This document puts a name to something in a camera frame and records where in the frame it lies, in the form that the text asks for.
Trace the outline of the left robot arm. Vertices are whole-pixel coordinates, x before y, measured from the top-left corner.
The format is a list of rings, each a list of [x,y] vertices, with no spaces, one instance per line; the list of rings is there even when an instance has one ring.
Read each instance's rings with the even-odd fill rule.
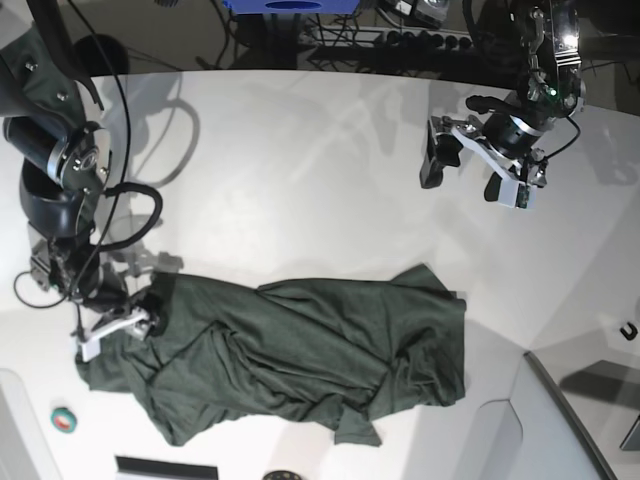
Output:
[[[514,72],[517,83],[503,99],[472,95],[464,119],[433,116],[419,179],[422,188],[441,186],[444,172],[460,165],[468,149],[492,170],[484,198],[515,209],[532,207],[547,184],[552,154],[538,148],[556,121],[571,121],[582,108],[584,82],[579,54],[579,22],[573,1],[510,1],[510,20],[518,41],[505,58],[491,51],[494,38],[479,30],[470,2],[463,13],[479,56],[491,67]]]

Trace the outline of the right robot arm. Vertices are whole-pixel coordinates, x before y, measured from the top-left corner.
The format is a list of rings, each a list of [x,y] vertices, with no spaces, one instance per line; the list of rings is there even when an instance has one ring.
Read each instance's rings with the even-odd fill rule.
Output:
[[[147,289],[129,293],[101,256],[141,240],[160,218],[162,196],[139,183],[109,185],[111,135],[87,116],[77,80],[55,64],[34,26],[1,49],[1,117],[4,139],[24,158],[19,197],[31,244],[28,275],[41,290],[101,316],[92,331],[76,326],[79,345],[118,330],[141,340],[161,335],[160,298]],[[152,199],[147,222],[124,240],[93,242],[100,200],[128,193]]]

